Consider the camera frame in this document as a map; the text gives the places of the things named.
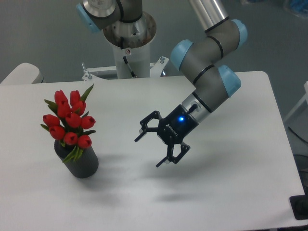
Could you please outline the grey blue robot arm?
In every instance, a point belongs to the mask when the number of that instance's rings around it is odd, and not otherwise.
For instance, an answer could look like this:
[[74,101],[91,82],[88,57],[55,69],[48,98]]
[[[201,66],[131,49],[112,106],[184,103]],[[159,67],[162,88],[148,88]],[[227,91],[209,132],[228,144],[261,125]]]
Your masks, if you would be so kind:
[[[230,19],[219,0],[192,0],[190,5],[206,38],[198,43],[181,41],[172,50],[170,61],[195,90],[166,117],[154,111],[141,121],[141,136],[156,132],[167,145],[163,163],[178,163],[190,149],[184,137],[241,87],[231,69],[215,63],[245,43],[245,25]],[[84,0],[77,5],[77,12],[89,30],[103,32],[112,45],[119,79],[153,74],[149,44],[155,37],[156,23],[143,10],[142,1]]]

